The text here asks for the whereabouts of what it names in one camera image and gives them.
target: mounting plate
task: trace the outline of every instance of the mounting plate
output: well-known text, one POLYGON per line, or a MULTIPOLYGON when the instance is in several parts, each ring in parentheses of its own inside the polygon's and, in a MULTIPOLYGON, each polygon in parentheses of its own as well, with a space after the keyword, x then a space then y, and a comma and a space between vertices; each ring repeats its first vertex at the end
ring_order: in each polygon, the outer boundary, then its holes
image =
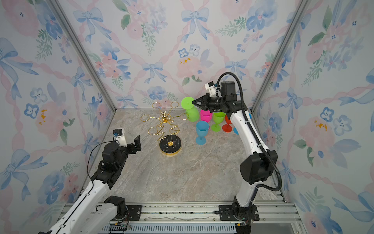
POLYGON ((126 205, 130 211, 129 220, 139 221, 141 215, 141 205, 126 205))
MULTIPOLYGON (((232 205, 221 205, 221 206, 218 206, 218 208, 219 208, 220 212, 223 212, 223 211, 226 211, 226 210, 231 210, 233 207, 232 207, 232 205)), ((260 216, 258 215, 258 211, 257 211, 257 206, 255 206, 255 205, 252 205, 251 219, 253 221, 260 220, 260 216)), ((233 210, 220 214, 220 220, 221 221, 238 221, 238 219, 236 219, 235 216, 234 216, 234 211, 233 210)))

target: wire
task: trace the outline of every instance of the wire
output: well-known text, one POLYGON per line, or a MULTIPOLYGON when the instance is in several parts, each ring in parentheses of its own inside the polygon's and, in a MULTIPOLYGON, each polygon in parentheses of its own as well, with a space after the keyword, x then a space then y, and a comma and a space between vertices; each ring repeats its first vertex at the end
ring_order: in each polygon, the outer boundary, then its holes
POLYGON ((232 211, 232 210, 233 210, 233 209, 225 210, 225 211, 221 211, 221 212, 216 210, 216 211, 214 212, 214 214, 215 214, 215 215, 220 215, 220 214, 223 214, 223 213, 226 213, 226 212, 232 211))
MULTIPOLYGON (((95 149, 96 147, 98 147, 99 145, 104 144, 104 143, 108 143, 108 142, 101 142, 100 144, 96 145, 96 146, 91 150, 90 157, 88 158, 88 162, 87 162, 87 170, 86 170, 86 172, 87 172, 87 176, 90 178, 91 183, 92 183, 92 188, 90 189, 90 191, 89 191, 88 193, 90 193, 90 192, 92 191, 93 187, 94 187, 94 185, 93 185, 94 182, 92 181, 90 175, 88 174, 88 164, 89 164, 89 162, 90 162, 90 158, 91 158, 91 155, 92 155, 92 152, 94 151, 94 149, 95 149)), ((63 224, 65 224, 67 221, 69 221, 69 218, 74 214, 75 210, 79 207, 79 205, 84 201, 85 198, 86 198, 86 196, 83 197, 83 199, 80 201, 80 203, 79 203, 79 204, 74 208, 73 212, 69 215, 69 217, 68 217, 67 219, 65 219, 65 222, 64 222, 63 224)))
POLYGON ((95 209, 96 209, 96 212, 98 211, 97 208, 98 208, 99 206, 102 206, 102 205, 98 205, 98 206, 95 208, 95 209))
MULTIPOLYGON (((243 90, 242 90, 242 85, 240 84, 240 81, 238 79, 238 77, 232 73, 232 72, 225 72, 223 73, 217 80, 217 89, 220 88, 220 81, 222 79, 222 77, 224 77, 225 75, 231 75, 232 77, 235 78, 236 80, 236 83, 239 87, 239 92, 240 92, 240 104, 241 104, 241 109, 242 109, 242 113, 243 113, 243 117, 245 119, 245 121, 247 122, 247 125, 252 133, 252 135, 254 136, 255 140, 256 140, 256 143, 258 145, 261 144, 260 140, 258 139, 257 137, 257 134, 256 132, 254 131, 254 129, 252 128, 252 125, 250 124, 250 122, 248 121, 248 118, 247 118, 247 115, 245 113, 245 105, 244 105, 244 98, 243 98, 243 90)), ((277 176, 277 180, 278 180, 278 186, 273 188, 273 187, 270 187, 270 186, 267 186, 267 185, 264 185, 264 184, 258 184, 255 186, 255 191, 253 192, 252 194, 252 197, 250 198, 249 200, 249 206, 248 206, 248 222, 250 222, 250 216, 251 216, 251 209, 252 209, 252 203, 253 203, 253 200, 257 194, 257 191, 260 187, 263 187, 263 188, 266 188, 270 191, 279 191, 281 188, 282 188, 282 177, 280 176, 281 174, 279 173, 279 170, 277 168, 277 166, 275 165, 274 161, 272 160, 272 158, 270 157, 269 153, 264 149, 264 147, 262 145, 260 145, 260 149, 262 151, 262 153, 264 154, 266 160, 269 162, 269 164, 274 168, 274 171, 275 171, 275 174, 277 176)))
POLYGON ((91 159, 92 152, 93 152, 93 151, 95 150, 95 148, 98 147, 99 145, 102 145, 102 144, 104 144, 104 143, 109 143, 109 142, 101 142, 100 144, 96 145, 96 146, 91 150, 90 157, 88 158, 88 162, 87 162, 87 170, 86 170, 86 172, 87 172, 87 176, 88 176, 88 178, 90 178, 90 180, 91 180, 92 188, 90 189, 90 191, 88 191, 88 193, 90 193, 90 192, 92 191, 93 187, 94 187, 94 185, 93 185, 94 182, 92 181, 92 178, 91 178, 90 175, 88 174, 88 164, 90 163, 90 159, 91 159))

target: black cable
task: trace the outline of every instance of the black cable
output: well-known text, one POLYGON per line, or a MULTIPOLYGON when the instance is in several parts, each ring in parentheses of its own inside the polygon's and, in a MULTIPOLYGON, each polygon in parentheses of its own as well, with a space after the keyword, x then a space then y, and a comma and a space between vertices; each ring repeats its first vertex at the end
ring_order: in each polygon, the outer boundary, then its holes
MULTIPOLYGON (((236 80, 236 83, 239 87, 239 92, 240 92, 240 104, 241 104, 241 108, 242 108, 242 113, 243 113, 243 117, 252 133, 252 135, 254 136, 255 140, 256 140, 256 143, 258 145, 261 144, 260 140, 258 139, 257 137, 257 134, 256 132, 254 131, 254 129, 252 128, 251 124, 248 122, 248 118, 247 118, 247 115, 245 114, 245 105, 244 105, 244 98, 243 98, 243 90, 242 90, 242 85, 240 84, 240 81, 238 79, 238 77, 232 73, 232 72, 225 72, 223 73, 218 81, 217 81, 217 88, 220 87, 219 83, 220 83, 220 80, 222 79, 222 77, 224 77, 225 75, 231 75, 232 77, 235 78, 236 80)), ((265 158, 266 160, 270 163, 270 165, 274 168, 274 171, 275 171, 275 174, 277 176, 277 179, 278 179, 278 186, 273 188, 273 187, 270 187, 270 186, 267 186, 267 185, 264 185, 264 184, 259 184, 259 185, 256 185, 257 188, 260 188, 260 187, 263 187, 263 188, 266 188, 270 191, 279 191, 281 188, 282 188, 282 177, 280 176, 281 174, 279 173, 279 170, 277 168, 277 166, 275 165, 274 161, 272 160, 272 158, 270 157, 269 153, 264 149, 264 147, 262 147, 262 145, 260 145, 260 149, 261 151, 263 152, 263 154, 265 155, 265 158)))
POLYGON ((233 210, 233 209, 231 209, 231 210, 225 210, 225 211, 221 211, 221 212, 216 210, 216 211, 214 212, 214 214, 215 214, 215 215, 220 215, 220 214, 223 214, 223 213, 226 213, 226 212, 232 211, 232 210, 233 210))
POLYGON ((97 208, 98 208, 99 206, 102 206, 102 205, 98 205, 98 206, 96 207, 96 212, 98 212, 97 208))
POLYGON ((92 178, 91 178, 90 175, 88 174, 88 164, 90 163, 90 158, 91 158, 92 152, 93 152, 93 151, 95 150, 95 148, 98 147, 99 145, 102 145, 102 144, 104 144, 104 143, 109 143, 109 142, 101 142, 100 144, 96 145, 96 146, 91 150, 90 157, 88 157, 87 170, 86 170, 86 172, 87 172, 87 176, 88 176, 88 178, 90 178, 91 183, 92 183, 92 188, 90 189, 90 191, 88 191, 88 193, 90 193, 90 192, 92 191, 93 187, 94 187, 94 185, 93 185, 94 182, 92 181, 92 178))
MULTIPOLYGON (((86 170, 86 172, 87 172, 87 176, 90 178, 91 183, 92 183, 92 188, 90 189, 90 191, 89 191, 88 193, 90 193, 90 192, 92 191, 93 187, 94 187, 94 185, 93 185, 94 182, 92 181, 90 175, 88 174, 88 164, 89 164, 89 162, 90 162, 90 158, 91 158, 91 155, 92 155, 92 152, 94 151, 94 149, 95 149, 96 147, 98 147, 99 145, 104 144, 104 143, 108 143, 108 142, 101 142, 100 144, 96 145, 96 146, 91 150, 90 157, 88 158, 88 162, 87 162, 87 170, 86 170)), ((85 198, 86 198, 86 196, 83 197, 83 199, 80 201, 80 203, 75 207, 75 209, 73 210, 73 212, 69 215, 69 217, 68 217, 67 219, 65 219, 65 222, 64 222, 63 224, 65 224, 65 223, 69 220, 69 218, 74 214, 75 210, 79 207, 79 205, 84 201, 85 198)))

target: blue wine glass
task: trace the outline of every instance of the blue wine glass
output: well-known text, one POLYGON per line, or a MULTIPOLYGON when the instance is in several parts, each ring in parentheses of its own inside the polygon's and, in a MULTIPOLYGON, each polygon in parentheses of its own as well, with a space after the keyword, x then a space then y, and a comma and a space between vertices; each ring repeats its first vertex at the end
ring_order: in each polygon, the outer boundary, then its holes
POLYGON ((198 137, 196 138, 196 143, 198 145, 203 145, 206 143, 206 139, 204 136, 208 134, 209 130, 209 124, 205 121, 199 121, 196 124, 196 132, 198 134, 198 137))

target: metal rail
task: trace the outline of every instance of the metal rail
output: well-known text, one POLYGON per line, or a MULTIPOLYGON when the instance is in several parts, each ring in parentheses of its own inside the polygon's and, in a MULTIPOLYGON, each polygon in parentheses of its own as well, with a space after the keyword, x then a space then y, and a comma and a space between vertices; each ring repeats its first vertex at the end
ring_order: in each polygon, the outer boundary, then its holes
POLYGON ((291 22, 286 34, 284 35, 284 39, 283 39, 280 47, 278 48, 278 51, 275 54, 274 61, 272 61, 272 64, 271 64, 271 66, 269 68, 269 71, 268 71, 268 73, 267 73, 267 75, 264 79, 264 82, 262 83, 262 85, 260 87, 260 90, 257 93, 256 99, 253 102, 253 105, 251 107, 251 112, 252 113, 255 113, 256 109, 260 105, 261 100, 262 100, 262 98, 263 98, 263 96, 266 92, 267 87, 270 84, 270 81, 272 80, 272 77, 273 77, 275 71, 278 68, 279 64, 281 63, 281 60, 282 60, 284 54, 286 53, 286 50, 287 50, 287 48, 288 48, 288 46, 291 42, 291 39, 293 38, 296 30, 300 26, 300 22, 304 17, 305 11, 307 10, 307 7, 308 7, 309 3, 310 3, 310 0, 301 0, 300 1, 300 4, 295 11, 295 16, 292 19, 292 22, 291 22))

